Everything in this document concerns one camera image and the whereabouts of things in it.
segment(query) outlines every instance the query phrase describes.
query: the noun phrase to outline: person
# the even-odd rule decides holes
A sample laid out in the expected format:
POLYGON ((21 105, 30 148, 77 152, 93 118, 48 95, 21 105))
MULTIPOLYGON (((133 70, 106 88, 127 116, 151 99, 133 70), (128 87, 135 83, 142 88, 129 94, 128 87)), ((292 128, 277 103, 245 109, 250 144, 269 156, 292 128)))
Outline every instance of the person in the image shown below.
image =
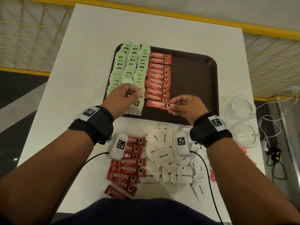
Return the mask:
MULTIPOLYGON (((111 121, 141 96, 137 87, 114 89, 101 108, 111 121)), ((200 98, 181 95, 170 100, 169 112, 193 126, 208 110, 200 98)), ((67 129, 58 138, 0 180, 0 224, 50 223, 67 184, 91 154, 95 140, 87 130, 67 129)), ((229 137, 216 138, 207 155, 233 224, 300 224, 300 214, 283 193, 229 137)), ((218 224, 169 199, 103 198, 56 222, 62 224, 218 224)))

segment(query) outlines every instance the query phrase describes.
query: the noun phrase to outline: white table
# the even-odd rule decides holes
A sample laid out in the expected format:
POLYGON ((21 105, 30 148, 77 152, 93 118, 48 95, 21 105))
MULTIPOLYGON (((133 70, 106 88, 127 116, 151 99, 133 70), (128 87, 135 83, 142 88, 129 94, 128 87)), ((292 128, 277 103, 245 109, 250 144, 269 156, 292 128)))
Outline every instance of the white table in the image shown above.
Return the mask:
MULTIPOLYGON (((73 117, 84 108, 101 104, 115 48, 123 42, 208 55, 218 67, 220 107, 224 100, 235 95, 252 98, 241 29, 77 4, 19 164, 64 132, 73 117)), ((157 125, 155 121, 120 117, 114 122, 114 130, 130 136, 143 136, 157 125)), ((97 144, 91 156, 106 151, 106 148, 106 145, 97 144)), ((248 151, 250 158, 264 173, 260 145, 248 151)), ((73 183, 58 212, 74 213, 107 197, 104 190, 110 183, 105 179, 109 164, 110 160, 104 157, 89 162, 73 183)), ((221 218, 225 222, 230 221, 215 183, 213 192, 221 218)), ((199 203, 190 185, 144 184, 136 194, 136 198, 139 197, 172 198, 219 220, 211 197, 199 203)))

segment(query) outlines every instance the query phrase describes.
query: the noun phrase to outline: forearm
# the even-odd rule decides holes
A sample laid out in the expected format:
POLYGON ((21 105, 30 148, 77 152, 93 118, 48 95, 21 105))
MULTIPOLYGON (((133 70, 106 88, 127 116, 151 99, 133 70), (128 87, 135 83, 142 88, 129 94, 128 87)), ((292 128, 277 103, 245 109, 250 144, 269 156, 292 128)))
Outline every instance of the forearm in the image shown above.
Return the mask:
POLYGON ((0 180, 0 212, 14 224, 45 221, 93 147, 85 132, 65 131, 0 180))
POLYGON ((207 155, 233 224, 300 223, 296 208, 233 139, 217 141, 207 155))

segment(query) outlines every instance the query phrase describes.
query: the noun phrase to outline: person's left arm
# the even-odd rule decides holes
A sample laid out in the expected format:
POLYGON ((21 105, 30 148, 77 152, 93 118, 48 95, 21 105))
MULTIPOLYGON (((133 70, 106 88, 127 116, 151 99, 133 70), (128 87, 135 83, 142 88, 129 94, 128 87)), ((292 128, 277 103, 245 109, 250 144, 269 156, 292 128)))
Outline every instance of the person's left arm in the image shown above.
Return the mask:
MULTIPOLYGON (((123 84, 114 89, 101 106, 114 120, 140 96, 139 88, 123 84)), ((0 214, 13 224, 49 221, 57 210, 60 195, 88 159, 93 147, 93 140, 85 131, 66 130, 0 180, 0 214)))

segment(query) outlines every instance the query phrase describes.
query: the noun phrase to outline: hand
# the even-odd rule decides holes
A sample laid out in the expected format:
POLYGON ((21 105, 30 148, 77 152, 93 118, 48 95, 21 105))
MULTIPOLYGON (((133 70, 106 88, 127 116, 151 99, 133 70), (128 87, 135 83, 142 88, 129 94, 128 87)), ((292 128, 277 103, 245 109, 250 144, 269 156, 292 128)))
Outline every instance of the hand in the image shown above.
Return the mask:
POLYGON ((115 120, 122 116, 141 96, 142 91, 138 87, 122 84, 111 91, 101 106, 106 108, 115 120))
POLYGON ((191 126, 194 126, 197 118, 208 113, 205 105, 197 96, 180 95, 171 99, 169 103, 172 109, 169 110, 169 113, 186 118, 191 126))

